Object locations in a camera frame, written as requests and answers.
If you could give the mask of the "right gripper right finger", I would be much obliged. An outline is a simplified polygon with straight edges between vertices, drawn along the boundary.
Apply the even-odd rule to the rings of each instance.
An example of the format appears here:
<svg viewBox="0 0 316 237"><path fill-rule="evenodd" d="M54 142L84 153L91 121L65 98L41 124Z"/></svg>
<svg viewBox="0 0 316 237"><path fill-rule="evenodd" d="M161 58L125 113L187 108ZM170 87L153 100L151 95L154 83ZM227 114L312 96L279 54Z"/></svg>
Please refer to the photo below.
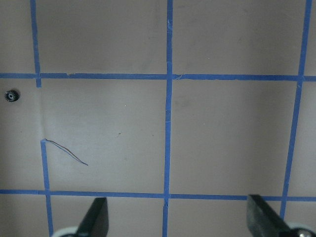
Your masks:
<svg viewBox="0 0 316 237"><path fill-rule="evenodd" d="M290 227L260 195L247 196L246 223L253 237L292 237Z"/></svg>

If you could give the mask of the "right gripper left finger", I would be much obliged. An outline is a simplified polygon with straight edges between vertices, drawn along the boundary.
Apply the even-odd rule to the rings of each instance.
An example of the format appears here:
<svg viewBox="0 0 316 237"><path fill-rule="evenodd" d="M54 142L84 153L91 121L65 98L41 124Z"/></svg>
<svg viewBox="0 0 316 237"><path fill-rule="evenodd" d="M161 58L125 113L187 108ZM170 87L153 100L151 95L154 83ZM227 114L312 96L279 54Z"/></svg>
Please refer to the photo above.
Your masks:
<svg viewBox="0 0 316 237"><path fill-rule="evenodd" d="M109 215L106 197L94 199L75 232L76 237L106 237L109 231Z"/></svg>

